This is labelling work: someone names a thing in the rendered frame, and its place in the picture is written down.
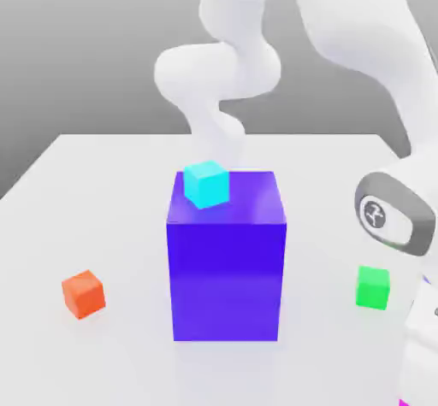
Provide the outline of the small green cube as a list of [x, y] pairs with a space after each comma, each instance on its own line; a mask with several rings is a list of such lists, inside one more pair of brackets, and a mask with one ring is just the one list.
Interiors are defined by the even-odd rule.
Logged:
[[390, 273], [384, 268], [358, 267], [356, 304], [359, 307], [385, 310], [390, 293]]

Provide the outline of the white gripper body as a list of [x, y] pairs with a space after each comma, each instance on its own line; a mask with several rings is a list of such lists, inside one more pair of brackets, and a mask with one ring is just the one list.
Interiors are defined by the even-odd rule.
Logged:
[[405, 320], [399, 400], [438, 406], [438, 288], [423, 280]]

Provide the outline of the large blue box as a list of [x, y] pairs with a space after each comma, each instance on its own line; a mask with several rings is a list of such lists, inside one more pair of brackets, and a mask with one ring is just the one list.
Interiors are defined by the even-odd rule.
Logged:
[[176, 341], [278, 338], [287, 218], [275, 175], [232, 172], [230, 200], [197, 209], [175, 176], [166, 222]]

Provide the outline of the small cyan cube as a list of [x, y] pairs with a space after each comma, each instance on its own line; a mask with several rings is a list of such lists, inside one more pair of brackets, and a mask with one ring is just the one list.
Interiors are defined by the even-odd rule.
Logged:
[[214, 161], [186, 166], [183, 171], [184, 195], [198, 209], [229, 201], [229, 171]]

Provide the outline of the small orange cube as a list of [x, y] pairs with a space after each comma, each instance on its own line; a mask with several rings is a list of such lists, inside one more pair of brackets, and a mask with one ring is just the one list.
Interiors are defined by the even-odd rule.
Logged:
[[64, 280], [62, 293], [67, 308], [78, 320], [106, 306], [103, 283], [90, 270]]

